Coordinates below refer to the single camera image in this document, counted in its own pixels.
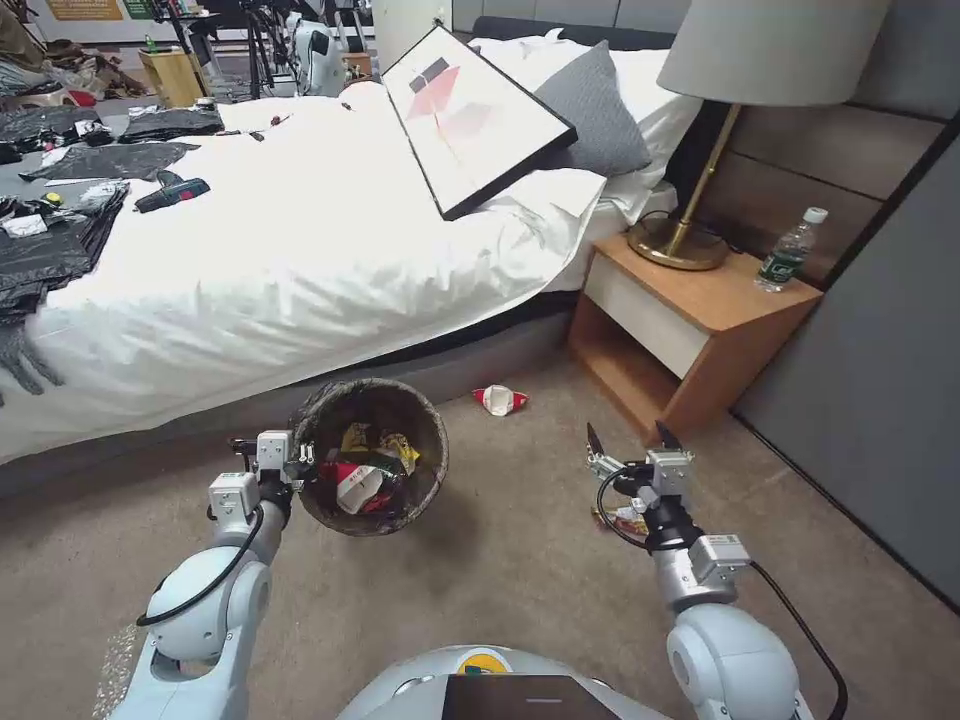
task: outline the water bottle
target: water bottle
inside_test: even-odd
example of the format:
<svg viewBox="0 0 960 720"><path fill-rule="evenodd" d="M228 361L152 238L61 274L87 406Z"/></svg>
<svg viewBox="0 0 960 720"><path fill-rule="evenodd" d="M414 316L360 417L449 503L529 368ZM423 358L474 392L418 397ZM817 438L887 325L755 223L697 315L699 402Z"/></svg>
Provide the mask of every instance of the water bottle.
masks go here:
<svg viewBox="0 0 960 720"><path fill-rule="evenodd" d="M767 292L780 292L803 265L817 242L817 229L827 219L823 208L807 208L803 220L782 235L757 273L757 287Z"/></svg>

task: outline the power drill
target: power drill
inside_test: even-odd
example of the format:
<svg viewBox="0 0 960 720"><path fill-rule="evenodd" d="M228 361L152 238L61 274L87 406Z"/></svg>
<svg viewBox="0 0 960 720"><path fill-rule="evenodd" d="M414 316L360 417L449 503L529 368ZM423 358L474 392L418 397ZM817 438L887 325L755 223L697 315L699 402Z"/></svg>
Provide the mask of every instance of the power drill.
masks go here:
<svg viewBox="0 0 960 720"><path fill-rule="evenodd" d="M161 188L149 195L144 195L134 203L138 212L152 212L162 207L170 207L181 200L190 200L210 190L206 180L200 178L184 180L169 170L159 170L157 180Z"/></svg>

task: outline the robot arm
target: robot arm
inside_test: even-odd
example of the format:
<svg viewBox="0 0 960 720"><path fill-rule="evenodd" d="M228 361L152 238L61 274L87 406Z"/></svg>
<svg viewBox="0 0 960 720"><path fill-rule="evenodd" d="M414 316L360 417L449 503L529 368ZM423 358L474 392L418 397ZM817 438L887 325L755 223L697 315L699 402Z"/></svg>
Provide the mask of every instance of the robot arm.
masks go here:
<svg viewBox="0 0 960 720"><path fill-rule="evenodd" d="M837 704L830 720L846 710L846 687L836 666L772 578L750 559L736 535L706 535L686 506L693 478L692 453L660 427L664 447L650 450L642 463L624 464L603 451L587 426L587 464L602 480L597 494L601 519L621 538L645 549L657 568L657 581L676 615L667 637L667 654L680 689L700 720L813 720L790 652L771 630L731 605L734 579L753 567L770 583L810 639L837 681ZM630 498L635 518L649 534L642 542L618 528L603 508L605 490Z"/></svg>
<svg viewBox="0 0 960 720"><path fill-rule="evenodd" d="M252 445L239 449L253 454ZM269 565L290 518L294 488L283 469L290 445L289 432L261 433L255 472L222 473L210 485L213 541L164 578L138 619L149 632L112 720L247 717L247 671L269 602ZM198 665L207 672L193 672Z"/></svg>

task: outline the carpet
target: carpet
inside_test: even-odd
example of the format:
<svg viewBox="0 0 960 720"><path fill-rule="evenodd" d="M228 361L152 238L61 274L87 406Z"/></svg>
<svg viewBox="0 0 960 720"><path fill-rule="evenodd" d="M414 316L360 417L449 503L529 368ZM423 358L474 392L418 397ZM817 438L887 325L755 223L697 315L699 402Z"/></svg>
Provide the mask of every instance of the carpet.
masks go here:
<svg viewBox="0 0 960 720"><path fill-rule="evenodd" d="M563 357L505 383L531 396L506 418L472 397L440 407L449 475L397 535L340 536L295 504L250 670L251 718L333 718L386 665L476 642L556 658L693 720L663 650L671 618L652 562L590 517L586 422L620 458L642 457L636 435ZM777 578L845 673L848 717L953 716L960 619L730 418L683 439L697 453L695 518L739 533ZM204 547L206 487L236 469L224 437L192 437L0 508L0 715L91 716L108 639ZM792 619L749 572L740 593L825 717L832 681Z"/></svg>

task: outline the abstract painting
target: abstract painting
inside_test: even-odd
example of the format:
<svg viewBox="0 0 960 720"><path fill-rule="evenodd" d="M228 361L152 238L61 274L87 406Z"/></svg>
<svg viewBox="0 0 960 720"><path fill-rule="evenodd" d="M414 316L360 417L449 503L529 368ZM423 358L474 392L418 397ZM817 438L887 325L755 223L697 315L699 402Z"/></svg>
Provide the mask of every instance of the abstract painting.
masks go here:
<svg viewBox="0 0 960 720"><path fill-rule="evenodd" d="M444 220L477 208L576 142L576 130L442 26L383 84Z"/></svg>

